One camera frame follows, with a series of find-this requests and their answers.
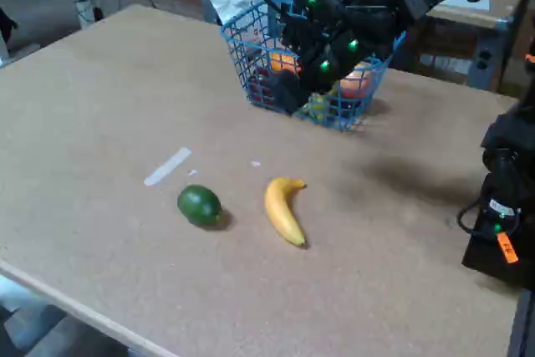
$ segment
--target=basket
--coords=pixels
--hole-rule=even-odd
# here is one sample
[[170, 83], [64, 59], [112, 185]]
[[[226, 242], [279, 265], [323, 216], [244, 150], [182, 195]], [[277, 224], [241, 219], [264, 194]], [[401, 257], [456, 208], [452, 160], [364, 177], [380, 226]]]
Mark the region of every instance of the basket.
[[[293, 17], [305, 18], [293, 13], [291, 0], [276, 2], [286, 4], [288, 14]], [[280, 41], [283, 28], [278, 13], [264, 2], [251, 6], [222, 27], [222, 36], [247, 99], [256, 106], [278, 112], [284, 111], [274, 104], [268, 85], [270, 76], [283, 69], [300, 71], [298, 57]], [[395, 49], [404, 36], [395, 40]], [[293, 115], [326, 127], [349, 129], [368, 108], [391, 59], [392, 56], [386, 60], [367, 58], [345, 79], [336, 82], [327, 94], [312, 94], [308, 103]]]

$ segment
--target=green lime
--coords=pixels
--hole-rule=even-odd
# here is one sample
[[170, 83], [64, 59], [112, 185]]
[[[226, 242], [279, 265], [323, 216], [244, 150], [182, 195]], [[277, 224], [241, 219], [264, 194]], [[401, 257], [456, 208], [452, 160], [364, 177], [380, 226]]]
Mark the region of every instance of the green lime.
[[192, 184], [176, 200], [176, 205], [190, 223], [197, 226], [215, 226], [222, 214], [221, 203], [209, 188]]

